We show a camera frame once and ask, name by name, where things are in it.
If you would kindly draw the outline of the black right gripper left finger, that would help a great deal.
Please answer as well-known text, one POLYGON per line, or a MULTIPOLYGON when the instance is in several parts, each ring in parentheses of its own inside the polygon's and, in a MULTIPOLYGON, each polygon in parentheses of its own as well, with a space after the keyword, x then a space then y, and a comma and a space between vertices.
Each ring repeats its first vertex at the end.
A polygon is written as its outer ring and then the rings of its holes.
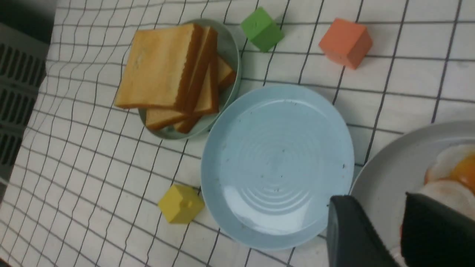
POLYGON ((330 267, 398 267, 365 211, 350 195, 334 195, 328 208, 330 267))

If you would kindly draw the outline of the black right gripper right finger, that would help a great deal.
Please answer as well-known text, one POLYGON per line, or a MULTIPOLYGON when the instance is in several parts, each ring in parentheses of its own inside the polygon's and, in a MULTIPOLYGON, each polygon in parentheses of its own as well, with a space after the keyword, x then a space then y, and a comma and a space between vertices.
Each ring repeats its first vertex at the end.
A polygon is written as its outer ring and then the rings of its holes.
POLYGON ((419 193, 407 193, 401 252, 408 267, 473 267, 475 224, 419 193))

